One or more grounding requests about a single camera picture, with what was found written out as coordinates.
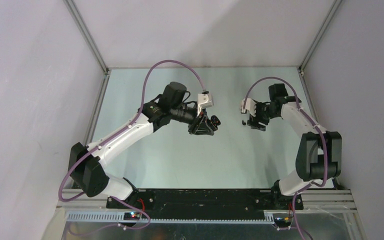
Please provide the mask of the black earbud charging case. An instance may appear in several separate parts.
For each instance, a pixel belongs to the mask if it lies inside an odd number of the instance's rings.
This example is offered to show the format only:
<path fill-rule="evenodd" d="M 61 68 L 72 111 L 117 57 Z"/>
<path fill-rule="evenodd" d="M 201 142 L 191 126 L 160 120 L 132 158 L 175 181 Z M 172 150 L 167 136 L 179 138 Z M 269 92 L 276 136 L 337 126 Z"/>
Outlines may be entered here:
<path fill-rule="evenodd" d="M 212 115 L 210 117 L 210 122 L 212 124 L 212 130 L 217 131 L 219 129 L 219 126 L 221 125 L 221 121 L 219 120 L 219 118 L 216 115 Z"/>

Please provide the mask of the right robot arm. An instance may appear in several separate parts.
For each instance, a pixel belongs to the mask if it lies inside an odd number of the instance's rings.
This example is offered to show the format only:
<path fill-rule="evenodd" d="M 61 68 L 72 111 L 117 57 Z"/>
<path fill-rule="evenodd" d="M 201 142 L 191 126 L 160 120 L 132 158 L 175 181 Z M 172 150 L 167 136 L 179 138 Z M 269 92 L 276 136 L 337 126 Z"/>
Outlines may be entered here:
<path fill-rule="evenodd" d="M 300 99 L 289 95 L 285 84 L 276 83 L 268 88 L 269 101 L 260 102 L 247 94 L 241 101 L 240 111 L 249 114 L 246 125 L 265 131 L 270 120 L 281 118 L 299 137 L 295 169 L 276 184 L 271 194 L 271 204 L 284 209 L 291 196 L 311 186 L 323 187 L 328 180 L 338 177 L 342 171 L 342 136 L 321 126 L 301 106 Z"/>

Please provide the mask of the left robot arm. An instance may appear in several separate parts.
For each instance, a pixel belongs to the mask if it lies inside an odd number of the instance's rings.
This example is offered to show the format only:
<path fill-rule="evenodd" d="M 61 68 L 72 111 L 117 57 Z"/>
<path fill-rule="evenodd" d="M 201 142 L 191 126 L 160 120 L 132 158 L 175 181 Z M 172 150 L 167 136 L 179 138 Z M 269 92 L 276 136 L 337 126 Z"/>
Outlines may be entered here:
<path fill-rule="evenodd" d="M 162 94 L 145 103 L 138 115 L 130 119 L 106 137 L 70 149 L 70 177 L 89 198 L 99 194 L 113 196 L 125 208 L 133 208 L 138 202 L 135 187 L 124 177 L 107 172 L 109 164 L 124 150 L 142 138 L 168 125 L 171 121 L 187 124 L 191 135 L 214 135 L 221 124 L 215 116 L 208 116 L 212 98 L 207 92 L 198 95 L 197 101 L 185 102 L 186 86 L 170 82 Z"/>

